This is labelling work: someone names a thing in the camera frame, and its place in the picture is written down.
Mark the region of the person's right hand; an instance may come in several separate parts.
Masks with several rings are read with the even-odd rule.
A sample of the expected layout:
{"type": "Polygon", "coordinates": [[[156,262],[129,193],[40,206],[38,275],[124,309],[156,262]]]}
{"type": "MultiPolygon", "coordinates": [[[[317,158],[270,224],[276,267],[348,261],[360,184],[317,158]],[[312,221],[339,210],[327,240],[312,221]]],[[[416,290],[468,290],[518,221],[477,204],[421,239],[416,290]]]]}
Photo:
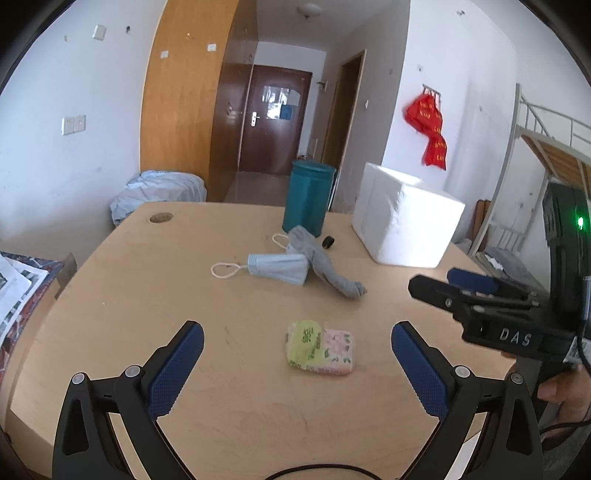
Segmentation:
{"type": "Polygon", "coordinates": [[[558,404],[558,423],[586,420],[590,411],[590,376],[582,365],[561,373],[538,387],[540,400],[558,404]]]}

